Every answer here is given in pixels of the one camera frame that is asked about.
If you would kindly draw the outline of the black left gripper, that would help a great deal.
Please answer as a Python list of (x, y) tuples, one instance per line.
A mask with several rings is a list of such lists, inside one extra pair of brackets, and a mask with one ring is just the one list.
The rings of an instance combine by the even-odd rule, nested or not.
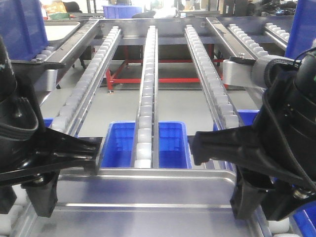
[[(32, 78), (48, 69), (58, 69), (56, 62), (11, 61), (0, 43), (0, 179), (13, 183), (40, 172), (35, 158), (28, 156), (35, 134), (45, 132), (44, 164), (50, 170), (83, 167), (96, 175), (100, 164), (103, 138), (77, 138), (45, 129)], [(58, 172), (39, 174), (22, 184), (40, 217), (51, 217), (58, 201)]]

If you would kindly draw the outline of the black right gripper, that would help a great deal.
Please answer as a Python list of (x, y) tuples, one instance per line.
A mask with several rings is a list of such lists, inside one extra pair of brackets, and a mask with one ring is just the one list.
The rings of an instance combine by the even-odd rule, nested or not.
[(197, 131), (191, 142), (195, 165), (224, 160), (314, 193), (316, 50), (295, 59), (264, 56), (254, 63), (251, 78), (265, 88), (253, 124)]

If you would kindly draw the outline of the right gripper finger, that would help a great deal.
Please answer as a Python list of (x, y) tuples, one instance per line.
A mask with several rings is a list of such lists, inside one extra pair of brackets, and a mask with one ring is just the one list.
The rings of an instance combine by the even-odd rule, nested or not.
[(230, 200), (234, 217), (238, 220), (249, 219), (268, 191), (273, 189), (269, 176), (238, 166), (236, 185)]

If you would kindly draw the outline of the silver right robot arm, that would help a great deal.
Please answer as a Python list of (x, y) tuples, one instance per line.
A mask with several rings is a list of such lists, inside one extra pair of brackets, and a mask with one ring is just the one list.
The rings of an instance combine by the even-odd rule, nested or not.
[(194, 162), (236, 165), (235, 218), (248, 219), (260, 206), (268, 220), (282, 220), (316, 199), (316, 50), (295, 59), (231, 57), (223, 69), (226, 79), (264, 88), (262, 107), (252, 125), (198, 131)]

